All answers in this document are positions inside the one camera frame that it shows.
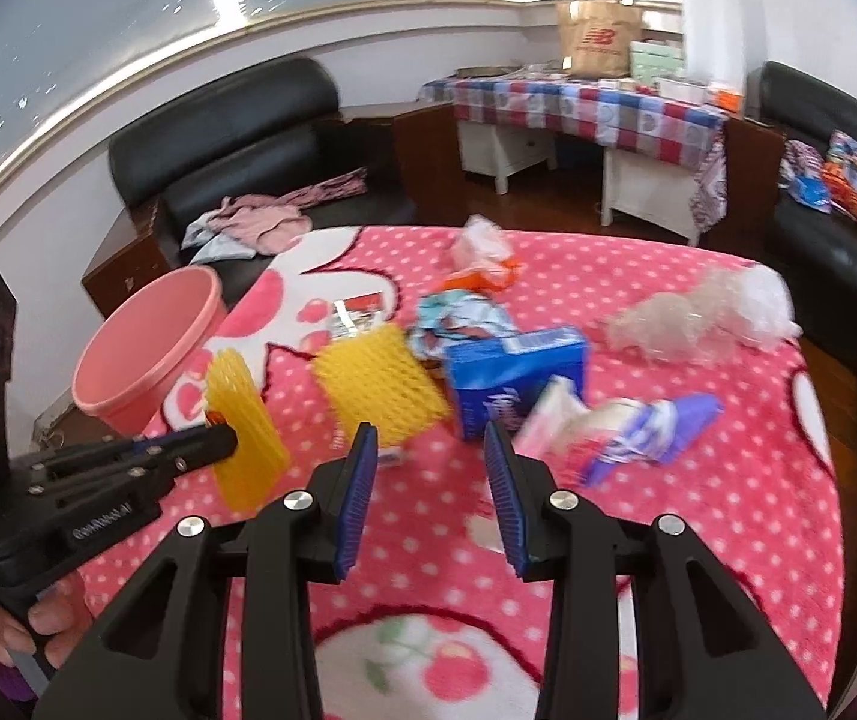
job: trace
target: clear plastic bag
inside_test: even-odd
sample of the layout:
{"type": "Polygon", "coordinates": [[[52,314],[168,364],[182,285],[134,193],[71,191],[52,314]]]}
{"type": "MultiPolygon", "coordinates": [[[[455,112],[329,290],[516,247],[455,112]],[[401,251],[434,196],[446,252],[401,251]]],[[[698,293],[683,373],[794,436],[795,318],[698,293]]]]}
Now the clear plastic bag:
{"type": "Polygon", "coordinates": [[[801,335],[782,276],[764,265],[707,269],[689,293],[656,293],[605,323],[613,351],[638,347],[648,360],[710,364],[736,343],[771,351],[801,335]]]}

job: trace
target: white drawer cabinet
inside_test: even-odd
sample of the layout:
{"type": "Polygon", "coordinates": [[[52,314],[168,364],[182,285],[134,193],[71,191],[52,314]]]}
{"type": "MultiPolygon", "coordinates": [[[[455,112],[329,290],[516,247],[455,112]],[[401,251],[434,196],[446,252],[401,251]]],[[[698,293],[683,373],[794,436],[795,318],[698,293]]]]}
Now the white drawer cabinet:
{"type": "Polygon", "coordinates": [[[508,177],[548,162],[555,169],[555,134],[544,129],[459,122],[462,170],[491,175],[498,194],[508,191],[508,177]]]}
{"type": "Polygon", "coordinates": [[[622,211],[672,230],[693,247],[699,243],[689,209],[695,192],[696,177],[684,167],[632,151],[605,149],[603,227],[612,223],[613,211],[622,211]]]}

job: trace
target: paper shopping bag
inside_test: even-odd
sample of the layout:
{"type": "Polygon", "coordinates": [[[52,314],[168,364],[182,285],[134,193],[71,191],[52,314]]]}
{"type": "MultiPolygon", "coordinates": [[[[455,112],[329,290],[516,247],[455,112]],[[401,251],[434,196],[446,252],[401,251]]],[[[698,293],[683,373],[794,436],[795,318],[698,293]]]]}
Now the paper shopping bag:
{"type": "Polygon", "coordinates": [[[618,2],[583,0],[556,6],[563,68],[586,79],[629,73],[630,47],[642,37],[642,11],[618,2]]]}

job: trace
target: pink clothing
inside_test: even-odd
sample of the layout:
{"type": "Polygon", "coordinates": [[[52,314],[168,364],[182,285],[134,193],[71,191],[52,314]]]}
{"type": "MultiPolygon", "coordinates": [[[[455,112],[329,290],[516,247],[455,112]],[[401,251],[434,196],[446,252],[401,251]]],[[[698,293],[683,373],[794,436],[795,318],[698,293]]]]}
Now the pink clothing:
{"type": "Polygon", "coordinates": [[[222,207],[209,218],[209,227],[232,236],[259,254],[279,254],[293,238],[311,230],[311,219],[302,215],[302,208],[365,194],[365,173],[365,167],[360,167],[281,197],[271,194],[225,197],[222,207]]]}

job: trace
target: tissue package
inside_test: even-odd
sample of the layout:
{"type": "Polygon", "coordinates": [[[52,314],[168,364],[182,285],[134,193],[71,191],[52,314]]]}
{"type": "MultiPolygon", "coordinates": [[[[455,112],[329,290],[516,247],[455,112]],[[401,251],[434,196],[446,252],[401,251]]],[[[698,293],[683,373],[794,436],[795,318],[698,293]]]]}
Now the tissue package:
{"type": "Polygon", "coordinates": [[[450,346],[445,373],[462,437],[478,439],[490,419],[518,430],[552,376],[570,379],[581,397],[588,353],[576,327],[450,346]]]}

